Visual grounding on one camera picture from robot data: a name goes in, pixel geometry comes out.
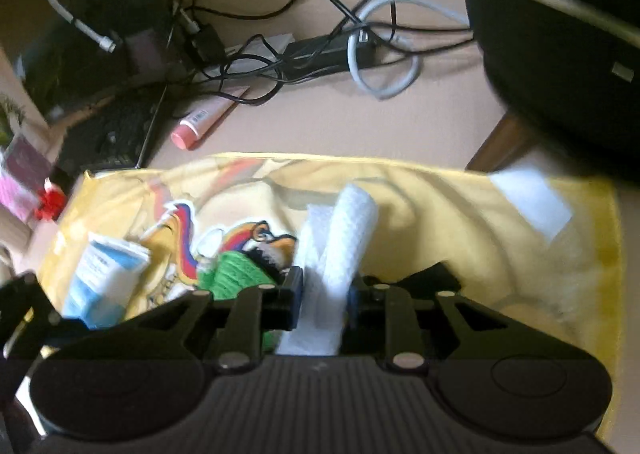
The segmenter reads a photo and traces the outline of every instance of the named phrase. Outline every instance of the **pink tube cap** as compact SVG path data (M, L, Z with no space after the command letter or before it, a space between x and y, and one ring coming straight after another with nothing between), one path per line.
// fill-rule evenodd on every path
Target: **pink tube cap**
M171 132L171 141L178 149L187 150L193 147L193 144L198 141L198 137L191 127L178 124Z

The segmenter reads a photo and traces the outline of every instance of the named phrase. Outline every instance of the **red object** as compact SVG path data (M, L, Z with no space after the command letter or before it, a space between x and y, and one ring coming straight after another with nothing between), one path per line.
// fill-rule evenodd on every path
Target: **red object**
M38 192L38 197L42 206L33 213L35 218L55 221L66 205L66 196L62 189L47 179L44 184L44 190Z

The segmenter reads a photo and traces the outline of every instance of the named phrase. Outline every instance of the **cartoon print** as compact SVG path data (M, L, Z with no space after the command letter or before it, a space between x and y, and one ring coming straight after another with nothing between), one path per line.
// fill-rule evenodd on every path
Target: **cartoon print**
M158 284L147 297L147 307L155 307L198 285L198 266L210 262L219 254L231 250L241 251L257 243L269 243L278 248L290 266L296 238L290 234L276 236L267 221L244 222L230 230L212 227L207 229L197 243L192 243L194 235L194 207L191 202L180 200L168 203L166 212L157 225L141 239L141 244L152 251L171 257L163 262L164 271Z

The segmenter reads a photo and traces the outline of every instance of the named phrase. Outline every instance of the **screw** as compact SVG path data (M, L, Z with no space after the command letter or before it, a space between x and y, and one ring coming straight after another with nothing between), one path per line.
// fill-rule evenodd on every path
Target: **screw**
M251 359L240 351L229 351L218 357L218 364L224 370L234 370L245 367Z
M57 326L58 324L60 324L60 321L62 319L60 318L60 315L58 315L55 311L52 311L47 316L47 320L49 320L49 324L51 324L52 326Z
M424 357L418 353L398 353L393 360L396 367L404 370L413 370L424 364Z

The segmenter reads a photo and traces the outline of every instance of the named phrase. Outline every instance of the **yellow cloth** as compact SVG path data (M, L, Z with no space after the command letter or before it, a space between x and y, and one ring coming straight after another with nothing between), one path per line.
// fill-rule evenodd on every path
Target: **yellow cloth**
M290 260L289 234L302 226L306 206L332 204L348 182L380 210L364 274L393 281L443 260L464 295L592 353L615 387L623 273L614 193L604 180L548 181L574 214L549 244L487 176L397 161L222 154L173 170L87 176L40 281L60 309L89 231L142 239L154 258L131 317L191 284L179 265L181 232L197 262L211 260L221 243L259 241L277 244ZM193 209L193 228L162 218L164 205L178 200Z

